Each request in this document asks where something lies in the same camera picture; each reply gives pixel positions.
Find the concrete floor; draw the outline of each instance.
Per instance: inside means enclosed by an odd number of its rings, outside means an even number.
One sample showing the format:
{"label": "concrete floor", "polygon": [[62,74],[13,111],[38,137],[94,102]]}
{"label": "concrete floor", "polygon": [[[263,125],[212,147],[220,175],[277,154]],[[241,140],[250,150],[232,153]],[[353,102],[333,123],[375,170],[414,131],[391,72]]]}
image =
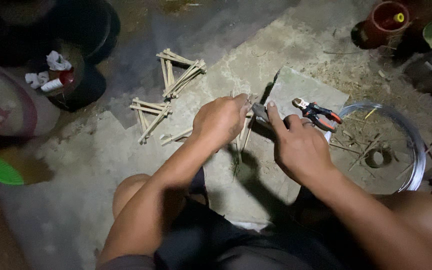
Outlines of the concrete floor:
{"label": "concrete floor", "polygon": [[[113,223],[117,185],[133,174],[152,174],[181,145],[161,147],[159,135],[186,129],[200,106],[233,89],[262,93],[283,65],[349,94],[350,102],[395,106],[432,141],[432,98],[408,86],[400,69],[384,65],[377,51],[323,52],[358,51],[349,33],[366,17],[371,1],[200,3],[113,3],[122,29],[112,56],[99,65],[108,80],[106,94],[95,105],[64,113],[49,136],[27,145],[55,172],[51,181],[0,186],[8,223],[33,268],[93,269]],[[148,144],[139,145],[140,126],[128,105],[136,96],[161,101],[163,80],[154,55],[165,48],[204,58],[210,68],[174,101],[173,115]],[[382,79],[380,69],[393,79]],[[274,163],[268,139],[253,133],[244,159],[256,166],[242,166],[235,181],[231,150],[205,165],[211,207],[232,220],[265,223],[296,198],[299,187]]]}

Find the dark shorts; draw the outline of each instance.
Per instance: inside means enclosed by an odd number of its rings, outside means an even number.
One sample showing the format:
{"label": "dark shorts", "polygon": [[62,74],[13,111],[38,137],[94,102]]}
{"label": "dark shorts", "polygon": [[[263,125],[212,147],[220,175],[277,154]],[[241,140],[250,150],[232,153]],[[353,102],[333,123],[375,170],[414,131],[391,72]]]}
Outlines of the dark shorts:
{"label": "dark shorts", "polygon": [[371,269],[351,235],[333,218],[318,229],[290,218],[268,236],[240,229],[207,206],[188,199],[154,255],[157,269],[207,269],[224,251],[237,246],[279,249],[314,269]]}

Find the white cloth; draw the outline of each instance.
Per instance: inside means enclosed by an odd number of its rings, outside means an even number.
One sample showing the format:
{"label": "white cloth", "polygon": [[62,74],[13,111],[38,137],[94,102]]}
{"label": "white cloth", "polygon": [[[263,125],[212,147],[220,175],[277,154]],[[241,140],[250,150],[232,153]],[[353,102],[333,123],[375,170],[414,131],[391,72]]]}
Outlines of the white cloth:
{"label": "white cloth", "polygon": [[70,70],[72,67],[68,60],[54,50],[46,55],[46,61],[50,70]]}
{"label": "white cloth", "polygon": [[26,83],[31,84],[31,88],[36,89],[50,80],[50,74],[47,71],[40,72],[39,74],[26,73],[24,79],[26,80]]}

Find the hand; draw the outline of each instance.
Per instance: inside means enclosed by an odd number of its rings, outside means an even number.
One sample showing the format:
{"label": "hand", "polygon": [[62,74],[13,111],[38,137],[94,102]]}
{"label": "hand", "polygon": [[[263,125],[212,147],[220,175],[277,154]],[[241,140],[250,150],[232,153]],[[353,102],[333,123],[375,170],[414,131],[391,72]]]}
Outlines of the hand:
{"label": "hand", "polygon": [[269,122],[276,133],[274,160],[291,179],[308,186],[311,181],[324,181],[338,171],[329,156],[329,145],[324,135],[303,121],[296,114],[286,116],[285,122],[279,117],[274,101],[267,106]]}
{"label": "hand", "polygon": [[212,151],[218,151],[241,132],[248,113],[248,95],[219,97],[199,109],[192,123],[191,137],[202,140]]}

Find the metal wire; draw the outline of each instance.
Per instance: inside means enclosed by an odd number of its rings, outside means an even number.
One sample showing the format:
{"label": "metal wire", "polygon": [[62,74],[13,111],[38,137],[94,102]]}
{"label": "metal wire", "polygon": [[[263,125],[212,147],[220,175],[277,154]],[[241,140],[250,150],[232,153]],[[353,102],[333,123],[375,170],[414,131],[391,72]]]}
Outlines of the metal wire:
{"label": "metal wire", "polygon": [[[350,114],[354,111],[370,111],[376,109],[376,111],[384,116],[390,117],[391,120],[400,126],[410,138],[412,146],[412,158],[414,162],[411,176],[406,178],[406,181],[398,189],[397,192],[405,190],[417,190],[421,184],[424,174],[424,167],[426,166],[426,154],[424,153],[424,142],[421,138],[418,129],[411,123],[409,119],[404,117],[394,108],[384,106],[373,102],[356,102],[352,105],[346,106],[341,109],[339,116],[343,118],[345,115]],[[333,121],[332,126],[336,126],[337,123]],[[324,137],[329,142],[331,138],[331,132],[326,132]]]}

